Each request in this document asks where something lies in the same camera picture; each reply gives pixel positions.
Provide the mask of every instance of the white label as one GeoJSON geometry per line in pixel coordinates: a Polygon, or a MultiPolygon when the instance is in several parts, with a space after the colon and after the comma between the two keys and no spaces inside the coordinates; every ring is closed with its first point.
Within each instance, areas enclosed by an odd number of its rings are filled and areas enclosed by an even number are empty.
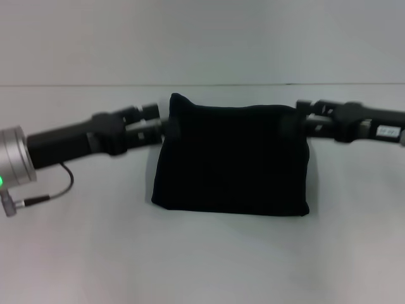
{"type": "Polygon", "coordinates": [[[401,128],[381,125],[377,128],[377,136],[397,138],[401,135],[401,128]]]}

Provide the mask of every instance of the black cable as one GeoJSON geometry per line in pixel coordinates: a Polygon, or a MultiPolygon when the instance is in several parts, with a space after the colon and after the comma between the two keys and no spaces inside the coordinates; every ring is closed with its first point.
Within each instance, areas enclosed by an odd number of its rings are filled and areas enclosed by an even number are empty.
{"type": "Polygon", "coordinates": [[[62,190],[61,192],[56,193],[54,195],[49,195],[48,194],[48,195],[37,196],[37,197],[34,197],[34,198],[26,198],[25,200],[23,200],[23,205],[25,207],[36,205],[36,204],[39,204],[39,203],[43,203],[45,201],[55,200],[55,199],[60,198],[61,196],[65,195],[67,192],[70,191],[70,189],[73,187],[73,184],[75,183],[75,177],[73,176],[72,171],[64,163],[60,163],[60,165],[69,174],[69,177],[70,177],[69,185],[64,190],[62,190]]]}

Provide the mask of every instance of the black fabric bag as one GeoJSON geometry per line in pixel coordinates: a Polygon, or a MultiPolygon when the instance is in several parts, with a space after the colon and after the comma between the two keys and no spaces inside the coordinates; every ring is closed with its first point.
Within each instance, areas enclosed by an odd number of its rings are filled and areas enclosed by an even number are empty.
{"type": "Polygon", "coordinates": [[[172,94],[170,117],[181,138],[163,144],[152,202],[171,210],[308,214],[306,138],[294,128],[280,135],[282,120],[296,116],[288,106],[196,106],[172,94]]]}

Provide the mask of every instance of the white backdrop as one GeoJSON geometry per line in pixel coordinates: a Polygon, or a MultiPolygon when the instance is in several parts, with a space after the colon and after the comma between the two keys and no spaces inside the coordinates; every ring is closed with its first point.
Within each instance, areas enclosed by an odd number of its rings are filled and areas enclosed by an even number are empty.
{"type": "MultiPolygon", "coordinates": [[[[0,128],[32,134],[148,103],[164,116],[172,92],[200,105],[326,98],[405,111],[404,8],[0,0],[0,128]],[[347,85],[276,85],[331,82],[347,85]]],[[[0,303],[404,303],[404,153],[312,140],[303,218],[154,206],[159,147],[70,162],[69,194],[15,218],[0,212],[0,303]]],[[[54,167],[12,192],[67,182],[54,167]]]]}

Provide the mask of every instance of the silver cylindrical device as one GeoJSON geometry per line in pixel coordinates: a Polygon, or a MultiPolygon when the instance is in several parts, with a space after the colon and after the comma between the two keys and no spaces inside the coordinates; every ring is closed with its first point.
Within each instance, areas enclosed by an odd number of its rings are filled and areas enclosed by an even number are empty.
{"type": "Polygon", "coordinates": [[[27,150],[21,127],[0,131],[0,197],[7,216],[15,210],[14,202],[7,193],[11,187],[36,181],[34,166],[27,150]]]}

